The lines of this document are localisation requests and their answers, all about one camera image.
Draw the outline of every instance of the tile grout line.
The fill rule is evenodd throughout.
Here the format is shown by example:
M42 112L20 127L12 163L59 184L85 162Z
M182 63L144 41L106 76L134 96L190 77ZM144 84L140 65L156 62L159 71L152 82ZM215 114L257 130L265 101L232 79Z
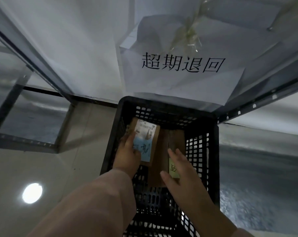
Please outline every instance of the tile grout line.
M83 138L83 136L84 136L86 127L87 127L87 125L88 125L88 121L89 121L89 119L90 119L91 111L92 111L92 107L90 108L90 110L89 110L89 112L88 112L87 121L86 121L86 123L85 123L84 130L83 130L82 135L81 135L80 145L79 145L79 146L77 147L77 149L76 149L75 157L74 157L74 160L73 160L72 165L71 165L71 171L72 171L72 169L73 169L73 165L74 165L74 163L75 163L75 160L76 160L76 157L77 157L77 153L78 153L78 151L79 151L79 148L81 147L82 138ZM62 196L61 196L60 201L64 198L64 191L65 191L66 186L68 185L68 181L69 181L69 179L70 179L70 176L71 176L71 174L69 174L68 179L67 179L67 181L66 181L66 183L65 183L65 185L64 185L64 187L63 187Z

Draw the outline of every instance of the sleeve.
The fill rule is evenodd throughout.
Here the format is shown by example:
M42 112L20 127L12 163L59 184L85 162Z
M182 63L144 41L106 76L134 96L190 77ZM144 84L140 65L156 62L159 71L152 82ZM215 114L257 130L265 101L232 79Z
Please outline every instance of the sleeve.
M73 191L27 237L121 237L135 214L131 179L114 169Z
M249 232L245 231L244 229L237 229L231 237L254 237Z

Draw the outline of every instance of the yellow sticky note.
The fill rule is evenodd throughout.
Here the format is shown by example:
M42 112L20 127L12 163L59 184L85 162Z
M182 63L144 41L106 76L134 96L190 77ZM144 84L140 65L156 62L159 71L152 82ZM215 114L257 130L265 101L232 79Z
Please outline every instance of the yellow sticky note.
M177 169L175 167L175 164L171 158L169 158L169 174L172 176L174 179L179 179L179 173L177 172Z

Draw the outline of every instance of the reflective gray surface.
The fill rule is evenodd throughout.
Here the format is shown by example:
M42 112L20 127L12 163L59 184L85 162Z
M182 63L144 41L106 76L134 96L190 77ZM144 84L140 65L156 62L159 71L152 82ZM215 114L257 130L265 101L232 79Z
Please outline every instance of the reflective gray surface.
M220 207L238 227L298 235L298 157L221 146Z
M23 90L0 133L55 143L69 106L63 97Z
M16 56L0 51L0 106L6 99L25 64Z

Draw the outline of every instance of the brown package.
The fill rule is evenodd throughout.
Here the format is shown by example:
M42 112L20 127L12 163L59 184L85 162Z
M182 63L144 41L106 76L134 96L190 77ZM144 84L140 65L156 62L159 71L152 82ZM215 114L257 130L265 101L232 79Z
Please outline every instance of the brown package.
M135 131L135 127L137 125L137 122L138 122L138 118L137 117L134 117L132 119L130 125L129 125L129 129L128 129L129 134L132 131ZM153 158L154 158L154 153L155 153L155 150L156 150L156 144L157 144L157 141L158 141L159 131L160 131L160 126L159 125L156 125L156 131L155 131L154 136L152 138L150 162L141 161L140 164L143 165L143 166L152 166L152 162L153 162Z
M148 187L165 187L160 172L169 171L168 148L173 151L179 149L185 155L184 131L160 129L153 163L148 170Z
M160 129L152 166L148 170L148 187L165 187L160 172L169 169L169 130Z

